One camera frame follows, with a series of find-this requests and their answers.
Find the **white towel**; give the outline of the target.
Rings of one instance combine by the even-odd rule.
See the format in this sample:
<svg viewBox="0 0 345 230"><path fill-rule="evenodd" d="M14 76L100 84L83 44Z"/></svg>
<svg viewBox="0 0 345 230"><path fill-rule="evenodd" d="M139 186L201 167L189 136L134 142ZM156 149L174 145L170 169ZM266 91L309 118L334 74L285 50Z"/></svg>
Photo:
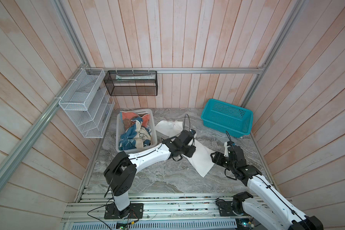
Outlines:
<svg viewBox="0 0 345 230"><path fill-rule="evenodd" d="M182 121L160 121L156 126L155 130L165 136L173 137L177 136L183 130ZM198 172L201 177L205 177L213 167L214 163L210 157L210 154L214 151L205 147L199 141L195 141L196 151L191 158L185 157Z"/></svg>

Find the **teal plastic basket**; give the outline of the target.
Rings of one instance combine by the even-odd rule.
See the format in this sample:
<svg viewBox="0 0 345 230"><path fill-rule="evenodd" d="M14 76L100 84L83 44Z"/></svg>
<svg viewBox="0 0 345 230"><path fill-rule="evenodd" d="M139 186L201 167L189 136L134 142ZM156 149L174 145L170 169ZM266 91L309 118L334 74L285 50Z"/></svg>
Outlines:
<svg viewBox="0 0 345 230"><path fill-rule="evenodd" d="M206 127L228 132L235 138L250 135L253 125L253 112L216 99L209 99L201 119Z"/></svg>

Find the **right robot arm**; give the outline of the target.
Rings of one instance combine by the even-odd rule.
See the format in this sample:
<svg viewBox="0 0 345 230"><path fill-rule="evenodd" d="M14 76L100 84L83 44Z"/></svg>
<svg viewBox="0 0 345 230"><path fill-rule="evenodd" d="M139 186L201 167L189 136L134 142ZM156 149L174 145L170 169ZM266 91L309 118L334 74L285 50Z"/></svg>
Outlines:
<svg viewBox="0 0 345 230"><path fill-rule="evenodd" d="M233 196L232 201L217 199L215 204L223 216L253 217L268 230L322 230L321 221L315 216L308 216L286 200L253 165L249 165L243 150L227 142L224 153L211 155L212 162L230 171L233 180L241 181L255 192L264 202L261 205L249 192Z"/></svg>

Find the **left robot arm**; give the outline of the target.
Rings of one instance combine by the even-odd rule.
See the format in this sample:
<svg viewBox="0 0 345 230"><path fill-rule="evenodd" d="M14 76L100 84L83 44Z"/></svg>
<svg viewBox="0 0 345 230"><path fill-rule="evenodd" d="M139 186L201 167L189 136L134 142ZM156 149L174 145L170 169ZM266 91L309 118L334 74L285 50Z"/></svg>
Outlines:
<svg viewBox="0 0 345 230"><path fill-rule="evenodd" d="M108 184L108 190L112 192L116 209L119 212L129 209L128 191L138 172L169 159L177 162L184 156L191 158L196 151L195 137L195 130L183 130L178 136L163 139L160 145L149 150L133 154L126 154L124 151L119 152L103 173Z"/></svg>

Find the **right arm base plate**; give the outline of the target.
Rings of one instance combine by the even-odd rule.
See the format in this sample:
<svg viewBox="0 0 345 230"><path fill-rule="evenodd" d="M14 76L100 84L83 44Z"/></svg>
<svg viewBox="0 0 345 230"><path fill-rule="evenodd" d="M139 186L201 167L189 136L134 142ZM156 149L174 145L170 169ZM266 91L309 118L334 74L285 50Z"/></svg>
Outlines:
<svg viewBox="0 0 345 230"><path fill-rule="evenodd" d="M234 211L230 201L218 199L215 201L215 204L221 217L239 217L244 215L244 212Z"/></svg>

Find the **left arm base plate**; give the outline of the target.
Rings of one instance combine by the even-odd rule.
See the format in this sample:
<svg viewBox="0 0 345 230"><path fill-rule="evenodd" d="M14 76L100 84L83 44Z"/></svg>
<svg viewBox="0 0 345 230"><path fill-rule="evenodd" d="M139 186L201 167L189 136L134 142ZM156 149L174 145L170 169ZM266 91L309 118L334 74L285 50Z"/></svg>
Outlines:
<svg viewBox="0 0 345 230"><path fill-rule="evenodd" d="M105 206L104 219L141 219L143 217L143 209L143 203L131 203L122 211L119 211L116 204L114 203L107 204Z"/></svg>

